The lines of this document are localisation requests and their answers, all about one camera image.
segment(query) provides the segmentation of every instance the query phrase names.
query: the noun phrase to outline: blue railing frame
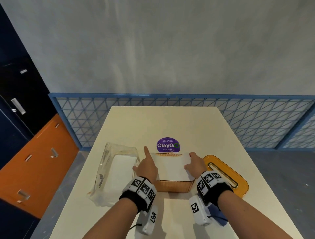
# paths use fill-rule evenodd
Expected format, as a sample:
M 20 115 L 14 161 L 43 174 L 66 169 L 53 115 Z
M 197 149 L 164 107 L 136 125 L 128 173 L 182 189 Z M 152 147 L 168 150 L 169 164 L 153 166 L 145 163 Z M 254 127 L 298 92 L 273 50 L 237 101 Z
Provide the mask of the blue railing frame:
M 82 151 L 89 151 L 91 147 L 82 147 L 79 139 L 68 122 L 64 112 L 62 111 L 57 97 L 73 97 L 73 98 L 210 98 L 210 99 L 287 99 L 287 100 L 315 100 L 315 96 L 301 95 L 230 95 L 230 94 L 116 94 L 116 93 L 50 93 L 49 97 L 55 106 L 58 114 L 64 122 L 74 142 Z M 289 130 L 275 148 L 245 148 L 247 151 L 315 151 L 315 148 L 284 148 L 287 142 L 306 124 L 306 122 L 315 114 L 315 103 L 307 110 L 307 112 L 298 120 L 298 122 Z

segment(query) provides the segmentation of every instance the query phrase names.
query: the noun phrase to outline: white paper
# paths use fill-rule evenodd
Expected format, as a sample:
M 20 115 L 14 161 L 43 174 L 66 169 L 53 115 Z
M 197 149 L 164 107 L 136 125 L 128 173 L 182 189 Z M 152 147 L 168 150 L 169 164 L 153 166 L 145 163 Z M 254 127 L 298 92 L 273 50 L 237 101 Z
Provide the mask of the white paper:
M 151 156 L 158 169 L 158 180 L 192 181 L 195 179 L 184 169 L 184 165 L 191 163 L 189 153 L 181 156 L 159 156 L 158 154 L 151 154 Z
M 106 192 L 121 192 L 132 179 L 132 167 L 135 165 L 136 160 L 137 157 L 116 155 L 113 158 L 103 190 Z

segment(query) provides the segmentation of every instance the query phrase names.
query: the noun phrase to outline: clear plastic container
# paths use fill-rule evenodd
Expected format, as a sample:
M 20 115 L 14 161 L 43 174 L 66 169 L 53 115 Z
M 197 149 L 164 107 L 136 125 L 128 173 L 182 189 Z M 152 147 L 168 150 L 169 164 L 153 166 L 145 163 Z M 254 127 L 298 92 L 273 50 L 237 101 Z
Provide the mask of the clear plastic container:
M 107 143 L 88 198 L 97 207 L 113 206 L 125 186 L 135 177 L 132 167 L 139 163 L 137 148 Z

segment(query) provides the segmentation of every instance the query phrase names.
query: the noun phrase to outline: hand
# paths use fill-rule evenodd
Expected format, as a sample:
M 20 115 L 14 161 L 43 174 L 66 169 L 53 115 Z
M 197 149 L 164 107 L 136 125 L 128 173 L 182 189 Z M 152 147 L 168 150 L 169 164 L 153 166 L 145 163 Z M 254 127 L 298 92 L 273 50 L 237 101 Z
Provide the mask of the hand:
M 132 170 L 136 172 L 138 177 L 145 177 L 154 184 L 158 175 L 158 168 L 155 166 L 147 146 L 144 146 L 144 154 L 146 157 L 141 161 L 138 167 L 133 166 Z
M 204 164 L 204 160 L 198 157 L 195 152 L 189 153 L 189 156 L 192 162 L 186 164 L 184 169 L 197 179 L 204 171 L 207 171 L 207 166 Z

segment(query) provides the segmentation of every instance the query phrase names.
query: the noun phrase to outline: white tabletop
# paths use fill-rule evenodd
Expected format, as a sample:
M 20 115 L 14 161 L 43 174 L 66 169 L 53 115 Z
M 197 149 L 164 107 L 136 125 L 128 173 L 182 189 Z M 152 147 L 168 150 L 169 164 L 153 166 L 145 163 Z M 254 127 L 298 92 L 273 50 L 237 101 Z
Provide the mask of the white tabletop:
M 82 238 L 109 210 L 109 207 L 96 207 L 86 197 L 94 185 L 107 142 L 134 146 L 140 158 L 144 158 L 143 147 L 146 145 L 152 153 L 157 153 L 156 143 L 164 137 L 179 141 L 180 152 L 194 151 L 200 157 L 213 154 L 224 161 L 247 180 L 249 191 L 244 200 L 294 239 L 302 239 L 217 107 L 139 106 L 111 108 L 50 238 Z M 154 203 L 159 214 L 150 238 L 237 238 L 229 224 L 222 227 L 214 222 L 201 227 L 194 223 L 188 200 L 196 191 L 194 185 L 187 194 L 157 193 Z M 135 236 L 132 229 L 127 238 L 141 236 Z

